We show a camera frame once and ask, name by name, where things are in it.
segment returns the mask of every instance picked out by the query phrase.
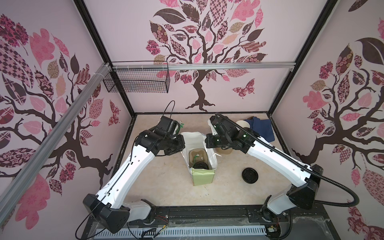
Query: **black cable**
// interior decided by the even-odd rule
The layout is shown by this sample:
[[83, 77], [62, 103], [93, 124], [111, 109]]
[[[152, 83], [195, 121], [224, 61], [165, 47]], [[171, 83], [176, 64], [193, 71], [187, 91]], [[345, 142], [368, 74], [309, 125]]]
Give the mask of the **black cable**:
[[267, 147], [268, 149], [270, 149], [271, 151], [279, 154], [280, 156], [284, 157], [285, 159], [287, 159], [288, 161], [292, 162], [294, 165], [296, 165], [297, 167], [299, 167], [300, 169], [326, 181], [326, 182], [329, 182], [341, 189], [343, 189], [344, 191], [346, 191], [347, 193], [349, 193], [352, 197], [353, 197], [353, 201], [352, 202], [347, 202], [347, 203], [341, 203], [341, 202], [327, 202], [327, 201], [320, 201], [320, 200], [315, 200], [314, 203], [319, 203], [319, 204], [325, 204], [325, 205], [330, 205], [330, 206], [336, 206], [336, 207], [353, 207], [353, 206], [356, 206], [357, 204], [359, 204], [360, 202], [360, 199], [359, 199], [359, 196], [353, 192], [351, 189], [349, 189], [348, 187], [332, 180], [332, 179], [329, 179], [327, 177], [324, 177], [323, 175], [321, 174], [318, 174], [317, 172], [314, 172], [314, 171], [311, 171], [309, 169], [307, 169], [306, 167], [303, 167], [300, 163], [296, 162], [295, 160], [292, 160], [288, 155], [286, 155], [285, 153], [277, 150], [275, 147], [271, 147], [269, 144], [266, 144], [265, 142], [263, 142], [262, 140], [260, 140], [258, 137], [255, 137], [253, 136], [252, 134], [250, 134], [247, 130], [245, 130], [242, 126], [240, 126], [239, 124], [233, 122], [232, 120], [230, 120], [229, 118], [227, 118], [226, 116], [222, 115], [221, 113], [215, 113], [215, 116], [220, 116], [224, 119], [226, 119], [228, 122], [234, 124], [237, 128], [243, 130], [246, 134], [248, 134], [249, 136], [251, 136], [252, 138], [254, 138], [258, 143], [260, 143], [261, 145]]

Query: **navy towel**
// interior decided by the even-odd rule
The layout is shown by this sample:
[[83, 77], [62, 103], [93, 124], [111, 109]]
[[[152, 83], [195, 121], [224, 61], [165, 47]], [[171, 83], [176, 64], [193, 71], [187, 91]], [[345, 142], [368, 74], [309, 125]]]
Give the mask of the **navy towel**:
[[253, 117], [251, 120], [245, 119], [244, 121], [247, 121], [250, 128], [260, 134], [260, 136], [265, 138], [268, 142], [273, 142], [275, 140], [270, 119], [260, 120], [257, 117]]

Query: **black lid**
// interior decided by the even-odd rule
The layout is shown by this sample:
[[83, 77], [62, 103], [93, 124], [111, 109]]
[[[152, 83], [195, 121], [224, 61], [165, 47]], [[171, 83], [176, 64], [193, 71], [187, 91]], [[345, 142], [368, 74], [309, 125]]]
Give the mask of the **black lid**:
[[197, 162], [193, 165], [195, 169], [208, 169], [208, 165], [205, 162]]
[[255, 183], [259, 179], [259, 175], [257, 174], [256, 170], [250, 167], [244, 169], [242, 177], [245, 182], [250, 184]]

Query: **butterfly decal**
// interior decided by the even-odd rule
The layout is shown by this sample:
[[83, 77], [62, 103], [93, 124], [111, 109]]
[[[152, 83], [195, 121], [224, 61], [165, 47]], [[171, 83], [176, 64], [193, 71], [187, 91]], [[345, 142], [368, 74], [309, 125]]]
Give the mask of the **butterfly decal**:
[[235, 91], [235, 93], [238, 93], [240, 97], [242, 97], [244, 99], [244, 96], [247, 94], [247, 93], [253, 93], [254, 94], [254, 90], [255, 88], [253, 87], [253, 85], [255, 85], [255, 79], [252, 79], [251, 81], [249, 81], [247, 83], [247, 85], [245, 86], [245, 88], [234, 88], [232, 90]]
[[115, 104], [110, 100], [109, 101], [109, 104], [111, 106], [111, 110], [112, 110], [112, 113], [113, 115], [109, 118], [109, 121], [108, 121], [108, 126], [112, 125], [112, 124], [117, 124], [119, 123], [119, 112], [121, 110], [119, 110], [118, 107], [115, 107]]

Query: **black wire basket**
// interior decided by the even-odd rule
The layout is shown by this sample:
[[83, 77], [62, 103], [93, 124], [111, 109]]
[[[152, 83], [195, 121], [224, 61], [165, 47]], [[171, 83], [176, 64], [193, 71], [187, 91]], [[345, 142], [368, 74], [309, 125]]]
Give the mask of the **black wire basket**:
[[109, 93], [168, 93], [170, 77], [166, 61], [150, 61], [152, 66], [115, 68], [104, 78]]

